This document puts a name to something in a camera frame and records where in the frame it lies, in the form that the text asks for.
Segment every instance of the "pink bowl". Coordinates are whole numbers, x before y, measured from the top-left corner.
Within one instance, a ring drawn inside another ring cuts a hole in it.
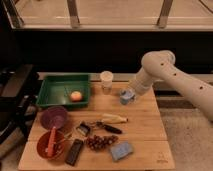
[[[63,106],[53,106],[44,110],[40,122],[47,130],[51,130],[54,126],[60,129],[67,122],[67,117],[68,112]]]

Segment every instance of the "bunch of grapes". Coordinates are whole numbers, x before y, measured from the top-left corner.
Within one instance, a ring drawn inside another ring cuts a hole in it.
[[[105,149],[107,146],[113,144],[118,140],[118,137],[115,135],[100,137],[94,135],[94,137],[88,137],[85,140],[85,144],[91,149],[95,151],[99,151]]]

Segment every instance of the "remote control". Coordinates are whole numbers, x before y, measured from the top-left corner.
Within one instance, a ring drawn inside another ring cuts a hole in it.
[[[68,152],[68,155],[66,157],[65,162],[67,164],[70,164],[71,166],[75,165],[75,162],[78,158],[78,155],[84,145],[84,142],[79,139],[75,139],[72,146],[70,147],[70,150]]]

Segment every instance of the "chair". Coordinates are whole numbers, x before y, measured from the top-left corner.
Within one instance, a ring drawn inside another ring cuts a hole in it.
[[[13,74],[3,71],[0,74],[0,144],[17,128],[28,137],[26,121],[32,120],[35,113],[25,115],[30,103],[35,102],[35,88],[38,75],[33,65],[21,65]]]

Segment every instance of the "red bowl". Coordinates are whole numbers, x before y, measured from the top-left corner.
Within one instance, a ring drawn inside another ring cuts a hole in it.
[[[43,134],[37,143],[37,153],[39,154],[40,157],[45,158],[45,159],[57,158],[64,151],[64,148],[66,145],[66,141],[57,143],[61,140],[64,140],[64,134],[59,131],[56,131],[56,135],[55,135],[56,144],[54,145],[53,156],[48,157],[47,156],[47,146],[48,146],[48,142],[49,142],[50,133],[51,133],[51,131],[48,131],[45,134]]]
[[[68,112],[63,106],[53,106],[44,110],[40,122],[47,130],[51,130],[54,126],[60,129],[67,122],[67,118]]]

